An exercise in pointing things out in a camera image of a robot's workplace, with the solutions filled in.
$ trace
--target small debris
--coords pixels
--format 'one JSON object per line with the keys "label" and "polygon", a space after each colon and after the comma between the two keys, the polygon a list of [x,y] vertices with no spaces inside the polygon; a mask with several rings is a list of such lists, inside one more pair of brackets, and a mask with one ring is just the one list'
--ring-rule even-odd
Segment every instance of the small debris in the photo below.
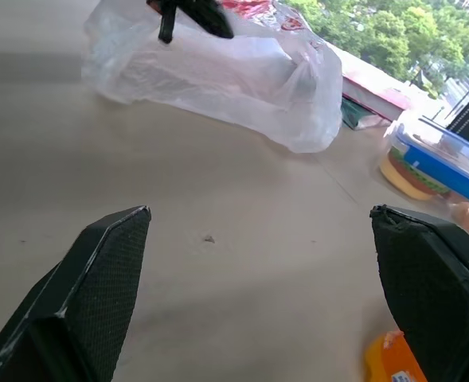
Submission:
{"label": "small debris", "polygon": [[213,243],[215,244],[215,239],[211,236],[211,235],[207,235],[204,239],[202,239],[203,241],[207,241],[208,243]]}

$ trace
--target beige table surface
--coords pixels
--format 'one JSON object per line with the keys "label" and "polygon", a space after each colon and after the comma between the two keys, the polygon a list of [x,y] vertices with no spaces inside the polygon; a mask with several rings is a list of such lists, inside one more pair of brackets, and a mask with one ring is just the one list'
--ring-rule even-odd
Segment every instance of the beige table surface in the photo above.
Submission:
{"label": "beige table surface", "polygon": [[[147,204],[115,381],[361,380],[393,328],[369,211],[380,131],[296,155],[248,129],[80,83],[89,0],[0,1],[0,329],[86,224]],[[215,243],[203,239],[211,235]]]}

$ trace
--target plastic bag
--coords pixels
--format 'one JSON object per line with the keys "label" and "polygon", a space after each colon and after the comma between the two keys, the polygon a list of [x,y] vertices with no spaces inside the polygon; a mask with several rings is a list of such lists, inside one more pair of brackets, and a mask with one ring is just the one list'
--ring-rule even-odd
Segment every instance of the plastic bag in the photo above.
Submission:
{"label": "plastic bag", "polygon": [[392,123],[379,115],[366,115],[361,117],[356,126],[356,130],[363,130],[369,127],[389,127]]}
{"label": "plastic bag", "polygon": [[227,11],[232,40],[207,34],[178,11],[174,40],[164,45],[160,16],[144,1],[101,0],[85,23],[82,76],[121,103],[168,103],[259,131],[297,153],[324,150],[341,123],[341,62],[303,20],[301,30],[253,22],[295,11],[275,2],[246,4],[254,3],[264,6],[251,20]]}

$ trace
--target orange package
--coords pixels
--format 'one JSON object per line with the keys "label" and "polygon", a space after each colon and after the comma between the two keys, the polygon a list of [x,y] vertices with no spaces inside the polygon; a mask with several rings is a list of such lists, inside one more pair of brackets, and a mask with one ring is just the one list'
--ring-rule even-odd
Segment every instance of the orange package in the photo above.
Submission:
{"label": "orange package", "polygon": [[427,382],[401,331],[380,336],[365,351],[367,382]]}

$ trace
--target plastic food container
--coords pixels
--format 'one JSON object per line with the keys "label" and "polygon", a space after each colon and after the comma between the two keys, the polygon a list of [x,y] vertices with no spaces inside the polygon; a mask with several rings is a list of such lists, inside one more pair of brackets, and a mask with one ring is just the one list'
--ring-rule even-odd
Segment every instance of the plastic food container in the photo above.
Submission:
{"label": "plastic food container", "polygon": [[403,113],[387,132],[380,170],[411,198],[440,197],[469,232],[469,142],[426,119]]}
{"label": "plastic food container", "polygon": [[388,332],[365,351],[365,382],[427,382],[401,331]]}

